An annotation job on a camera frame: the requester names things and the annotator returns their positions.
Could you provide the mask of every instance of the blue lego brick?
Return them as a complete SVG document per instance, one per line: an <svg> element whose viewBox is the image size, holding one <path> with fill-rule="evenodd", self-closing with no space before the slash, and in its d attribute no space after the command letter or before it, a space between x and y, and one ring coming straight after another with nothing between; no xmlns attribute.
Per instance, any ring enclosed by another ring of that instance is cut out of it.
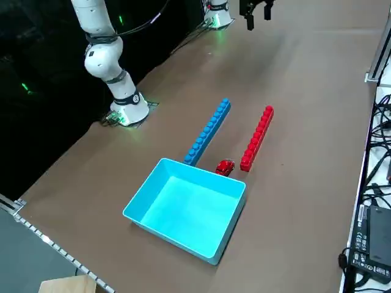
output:
<svg viewBox="0 0 391 293"><path fill-rule="evenodd" d="M185 156L184 163L195 166L200 159L202 153L216 134L224 118L231 109L229 99L223 99L219 107L213 114L211 120L206 124L206 127L201 132L200 136L195 140L195 144L191 147L188 154Z"/></svg>

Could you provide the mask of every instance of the cyan plastic bin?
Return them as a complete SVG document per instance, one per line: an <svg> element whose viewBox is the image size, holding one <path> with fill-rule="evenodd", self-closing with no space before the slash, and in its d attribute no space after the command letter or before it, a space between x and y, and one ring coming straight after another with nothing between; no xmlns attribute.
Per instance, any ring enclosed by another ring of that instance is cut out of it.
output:
<svg viewBox="0 0 391 293"><path fill-rule="evenodd" d="M244 206L245 189L244 182L164 158L123 215L216 265Z"/></svg>

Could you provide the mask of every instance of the red lego brick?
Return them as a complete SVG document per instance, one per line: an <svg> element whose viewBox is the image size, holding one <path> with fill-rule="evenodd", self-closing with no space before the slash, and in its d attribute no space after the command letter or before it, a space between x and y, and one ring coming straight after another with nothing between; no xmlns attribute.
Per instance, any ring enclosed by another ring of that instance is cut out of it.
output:
<svg viewBox="0 0 391 293"><path fill-rule="evenodd" d="M240 162L240 170L250 172L252 163L258 153L259 147L261 146L261 143L265 137L266 131L269 128L269 124L273 118L273 115L273 107L267 106L265 111L263 111L263 115L259 120L258 126L255 129L252 138L250 139L250 144L247 146L247 149L243 154L242 161Z"/></svg>

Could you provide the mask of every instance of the blue box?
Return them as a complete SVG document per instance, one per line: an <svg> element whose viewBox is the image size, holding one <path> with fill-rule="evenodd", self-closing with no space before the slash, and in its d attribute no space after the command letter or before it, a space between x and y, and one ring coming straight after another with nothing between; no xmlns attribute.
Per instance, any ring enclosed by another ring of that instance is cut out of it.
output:
<svg viewBox="0 0 391 293"><path fill-rule="evenodd" d="M244 182L164 158L123 215L216 265L244 206L245 189Z"/></svg>
<svg viewBox="0 0 391 293"><path fill-rule="evenodd" d="M224 121L224 118L227 116L228 112L231 109L231 103L229 99L223 99L219 107L213 114L213 117L205 126L200 136L193 144L192 148L189 150L188 154L185 156L184 163L195 166L200 159L202 153L205 151L206 147L210 143L213 136L216 134L221 123Z"/></svg>

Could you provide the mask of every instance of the wooden block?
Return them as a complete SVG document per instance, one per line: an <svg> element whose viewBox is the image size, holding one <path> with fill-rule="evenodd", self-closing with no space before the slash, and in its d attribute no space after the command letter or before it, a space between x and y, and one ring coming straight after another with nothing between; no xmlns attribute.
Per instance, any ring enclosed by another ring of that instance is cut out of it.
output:
<svg viewBox="0 0 391 293"><path fill-rule="evenodd" d="M88 276L77 276L43 281L38 293L103 293L96 282Z"/></svg>

